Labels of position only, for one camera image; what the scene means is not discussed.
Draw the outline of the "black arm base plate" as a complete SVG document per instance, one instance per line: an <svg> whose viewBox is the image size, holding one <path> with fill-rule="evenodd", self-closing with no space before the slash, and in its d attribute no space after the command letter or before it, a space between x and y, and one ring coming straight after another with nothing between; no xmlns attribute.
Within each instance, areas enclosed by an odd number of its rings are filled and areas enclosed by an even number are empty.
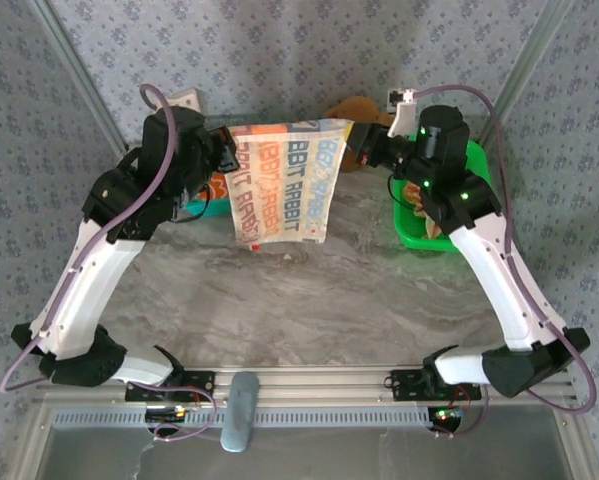
<svg viewBox="0 0 599 480"><path fill-rule="evenodd" d="M481 400L482 390L476 384L446 384L425 368L392 370L384 379L393 399L401 401Z"/></svg>
<svg viewBox="0 0 599 480"><path fill-rule="evenodd" d="M213 395L215 387L215 373L213 371L189 371L184 370L171 374L164 382L164 387L195 387ZM208 403L204 396L188 392L163 392L153 391L135 384L129 384L125 391L126 402L183 402L183 403Z"/></svg>

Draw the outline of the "white towel rabbit lettering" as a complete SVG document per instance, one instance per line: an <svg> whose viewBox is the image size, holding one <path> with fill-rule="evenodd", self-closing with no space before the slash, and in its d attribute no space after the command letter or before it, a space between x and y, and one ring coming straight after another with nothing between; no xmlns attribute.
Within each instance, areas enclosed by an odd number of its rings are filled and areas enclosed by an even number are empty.
<svg viewBox="0 0 599 480"><path fill-rule="evenodd" d="M226 175L236 241L325 241L353 122L319 119L234 126L239 169Z"/></svg>

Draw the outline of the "small circuit board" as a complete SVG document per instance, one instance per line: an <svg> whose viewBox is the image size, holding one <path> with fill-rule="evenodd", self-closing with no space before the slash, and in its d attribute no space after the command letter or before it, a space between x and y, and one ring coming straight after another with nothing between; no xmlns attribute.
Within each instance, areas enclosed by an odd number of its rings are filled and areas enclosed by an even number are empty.
<svg viewBox="0 0 599 480"><path fill-rule="evenodd" d="M435 407L428 409L430 430L440 433L454 433L460 427L464 411L459 407Z"/></svg>
<svg viewBox="0 0 599 480"><path fill-rule="evenodd" d="M187 411L181 406L148 407L144 415L146 423L181 423Z"/></svg>

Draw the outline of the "brown plush dog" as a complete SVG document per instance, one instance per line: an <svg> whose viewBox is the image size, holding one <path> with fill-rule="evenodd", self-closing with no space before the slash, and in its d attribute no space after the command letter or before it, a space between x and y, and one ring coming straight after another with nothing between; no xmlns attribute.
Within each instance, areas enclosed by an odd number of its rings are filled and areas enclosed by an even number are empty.
<svg viewBox="0 0 599 480"><path fill-rule="evenodd" d="M345 119L358 123L378 123L387 127L390 127L394 120L393 115L381 111L372 99L360 95L353 95L342 100L326 110L322 117ZM346 148L340 171L342 173L352 173L360 167L361 165L357 163L354 152Z"/></svg>

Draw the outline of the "green plastic basket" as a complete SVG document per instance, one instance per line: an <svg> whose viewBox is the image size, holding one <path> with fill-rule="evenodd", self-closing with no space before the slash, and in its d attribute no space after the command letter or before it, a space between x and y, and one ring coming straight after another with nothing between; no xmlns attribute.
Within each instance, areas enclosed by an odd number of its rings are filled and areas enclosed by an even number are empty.
<svg viewBox="0 0 599 480"><path fill-rule="evenodd" d="M488 160L483 148L475 141L469 140L466 155L466 169L491 185ZM417 216L412 209L413 205L405 200L405 185L406 182L402 180L391 181L391 192L397 198L397 202L393 204L394 229L402 244L410 250L458 253L447 236L441 234L434 239L427 237L425 219Z"/></svg>

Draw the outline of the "orange towel round face print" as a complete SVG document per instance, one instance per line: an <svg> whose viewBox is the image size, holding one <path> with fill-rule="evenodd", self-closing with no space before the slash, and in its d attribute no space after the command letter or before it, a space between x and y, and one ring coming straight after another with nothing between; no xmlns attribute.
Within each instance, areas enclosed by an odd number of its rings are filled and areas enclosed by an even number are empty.
<svg viewBox="0 0 599 480"><path fill-rule="evenodd" d="M411 182L407 182L402 189L402 194L406 204L413 209L414 215L425 220L424 238L436 239L439 237L442 233L441 228L424 211L420 187Z"/></svg>

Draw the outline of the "teal plastic basket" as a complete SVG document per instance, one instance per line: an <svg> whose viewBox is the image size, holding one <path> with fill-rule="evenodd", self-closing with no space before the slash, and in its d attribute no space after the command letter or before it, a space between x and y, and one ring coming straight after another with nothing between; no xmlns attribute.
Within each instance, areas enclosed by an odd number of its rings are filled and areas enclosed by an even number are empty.
<svg viewBox="0 0 599 480"><path fill-rule="evenodd" d="M206 127L208 130L211 130L222 126L243 126L256 123L257 121L258 117L253 114L211 115L206 120ZM183 207L183 211L185 211L184 217L210 217L230 213L229 198L211 201L207 194L208 189L199 192L194 197L190 197L188 203Z"/></svg>

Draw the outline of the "aluminium frame post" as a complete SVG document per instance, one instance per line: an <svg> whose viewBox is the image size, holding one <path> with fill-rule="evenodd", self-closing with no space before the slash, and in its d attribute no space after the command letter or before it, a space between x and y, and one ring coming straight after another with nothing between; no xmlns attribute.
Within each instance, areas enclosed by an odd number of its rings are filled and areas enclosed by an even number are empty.
<svg viewBox="0 0 599 480"><path fill-rule="evenodd" d="M116 154L121 155L126 151L127 143L50 0L26 0L26 2L37 17L50 45L70 75L108 143Z"/></svg>
<svg viewBox="0 0 599 480"><path fill-rule="evenodd" d="M460 80L510 117L575 0L461 0L468 33Z"/></svg>

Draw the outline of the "aluminium frame rail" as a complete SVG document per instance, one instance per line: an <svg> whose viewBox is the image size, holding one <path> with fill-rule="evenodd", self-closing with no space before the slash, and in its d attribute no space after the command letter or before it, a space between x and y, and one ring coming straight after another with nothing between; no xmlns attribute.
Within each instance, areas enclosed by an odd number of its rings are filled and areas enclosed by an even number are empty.
<svg viewBox="0 0 599 480"><path fill-rule="evenodd" d="M389 366L348 366L348 367L246 367L245 371L253 372L259 381L258 406L261 407L356 407L394 404L392 390L388 388L390 380L386 380L393 368ZM219 406L228 403L230 385L233 376L241 369L231 367L201 367L202 370L216 372L213 397ZM63 400L68 405L91 402L94 404L119 404L125 397L125 386L120 383L107 383L97 388L79 388L67 386L38 386L33 390L34 399ZM414 400L410 394L410 402L419 405L446 406L455 400L455 405L475 407L483 403L479 395L469 393L465 397L463 387L455 393L451 390L448 398L441 401ZM533 388L539 396L554 403L574 404L575 391L567 373L559 373ZM536 399L527 393L515 398L506 398L488 387L489 399L494 405L532 405Z"/></svg>

